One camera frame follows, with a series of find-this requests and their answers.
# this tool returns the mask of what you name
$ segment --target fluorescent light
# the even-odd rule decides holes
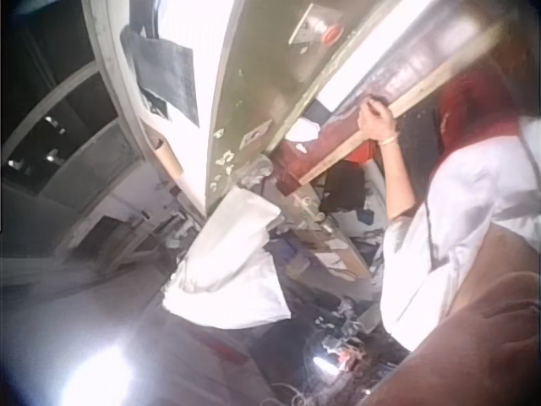
[[[132,373],[113,347],[82,364],[63,393],[62,406],[120,406]]]
[[[324,373],[329,374],[331,376],[337,376],[340,373],[340,370],[331,364],[326,359],[322,359],[320,357],[314,357],[314,363],[318,365]]]
[[[402,0],[369,33],[352,56],[323,87],[317,100],[334,112],[434,0]]]

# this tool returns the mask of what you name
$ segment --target white cloth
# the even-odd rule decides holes
[[[521,118],[521,128],[539,167],[541,120]],[[427,205],[387,228],[381,312],[385,329],[407,349],[413,351],[450,309],[490,223],[539,252],[541,192],[530,157],[520,138],[509,136],[455,151],[435,173]]]
[[[263,250],[280,209],[233,188],[164,290],[163,306],[201,326],[238,329],[291,317],[272,256]]]

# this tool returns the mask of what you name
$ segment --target white bag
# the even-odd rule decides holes
[[[163,306],[201,326],[237,329],[291,317],[272,256],[263,250],[266,226],[280,209],[233,188],[172,275]]]

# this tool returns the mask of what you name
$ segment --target glass window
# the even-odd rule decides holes
[[[9,19],[2,33],[2,142],[43,97],[93,60],[81,1]]]
[[[39,193],[56,171],[116,116],[101,76],[95,74],[25,136],[3,166],[3,177]]]

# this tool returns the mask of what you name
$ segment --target bracelet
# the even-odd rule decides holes
[[[391,142],[393,141],[396,141],[396,135],[393,135],[392,137],[389,137],[383,141],[378,141],[378,144],[380,145],[387,145],[387,144],[390,144]]]

